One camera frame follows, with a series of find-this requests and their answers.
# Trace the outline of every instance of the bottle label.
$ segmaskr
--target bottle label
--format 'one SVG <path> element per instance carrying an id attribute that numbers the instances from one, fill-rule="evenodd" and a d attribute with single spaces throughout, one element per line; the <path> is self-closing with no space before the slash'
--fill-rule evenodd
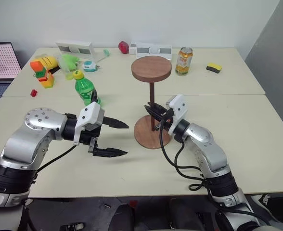
<path id="1" fill-rule="evenodd" d="M 92 91 L 89 91 L 89 92 L 86 92 L 86 93 L 79 93 L 79 96 L 83 100 L 90 100 L 91 99 L 91 94 L 92 94 Z"/>

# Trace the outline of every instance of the wooden stand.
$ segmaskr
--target wooden stand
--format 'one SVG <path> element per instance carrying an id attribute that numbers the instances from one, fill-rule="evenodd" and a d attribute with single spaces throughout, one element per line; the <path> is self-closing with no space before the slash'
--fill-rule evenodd
<path id="1" fill-rule="evenodd" d="M 150 104 L 154 105 L 154 83 L 166 79 L 171 73 L 169 60 L 159 56 L 147 56 L 135 60 L 131 66 L 133 76 L 142 82 L 149 83 Z M 160 148 L 159 132 L 154 130 L 158 124 L 152 116 L 146 115 L 140 118 L 134 127 L 134 137 L 143 147 L 149 149 Z M 170 141 L 170 136 L 163 131 L 163 144 Z"/>

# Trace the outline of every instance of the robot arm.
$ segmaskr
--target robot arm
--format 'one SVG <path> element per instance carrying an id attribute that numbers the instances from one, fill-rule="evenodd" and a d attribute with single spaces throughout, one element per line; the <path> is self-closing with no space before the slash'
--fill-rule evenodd
<path id="1" fill-rule="evenodd" d="M 126 154 L 119 149 L 97 148 L 102 124 L 129 128 L 119 120 L 104 117 L 104 110 L 96 102 L 83 108 L 78 119 L 73 114 L 63 115 L 49 108 L 29 111 L 22 126 L 8 139 L 0 155 L 0 208 L 24 203 L 52 140 L 65 139 L 73 141 L 74 145 L 89 145 L 89 152 L 95 156 Z M 0 210 L 3 215 L 15 213 L 20 216 L 22 213 L 20 208 L 13 209 L 14 212 L 12 209 Z"/>
<path id="2" fill-rule="evenodd" d="M 235 182 L 227 157 L 215 143 L 212 133 L 184 119 L 187 108 L 182 95 L 172 97 L 166 106 L 168 110 L 158 104 L 152 107 L 146 105 L 145 108 L 160 121 L 157 130 L 167 130 L 176 141 L 184 142 L 195 155 L 204 178 L 203 186 L 208 190 L 210 201 L 218 209 L 215 217 L 220 230 L 248 231 L 259 227 L 258 220 L 252 216 L 251 206 Z"/>

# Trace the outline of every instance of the gray wall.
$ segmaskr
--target gray wall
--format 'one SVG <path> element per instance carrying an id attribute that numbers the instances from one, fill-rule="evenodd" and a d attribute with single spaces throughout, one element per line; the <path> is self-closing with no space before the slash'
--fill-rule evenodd
<path id="1" fill-rule="evenodd" d="M 283 121 L 283 0 L 245 60 Z"/>

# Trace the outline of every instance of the laptop screen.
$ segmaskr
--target laptop screen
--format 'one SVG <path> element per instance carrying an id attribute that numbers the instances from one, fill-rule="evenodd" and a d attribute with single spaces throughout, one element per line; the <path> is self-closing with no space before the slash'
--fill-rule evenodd
<path id="1" fill-rule="evenodd" d="M 0 81 L 13 80 L 21 71 L 10 42 L 0 42 Z"/>

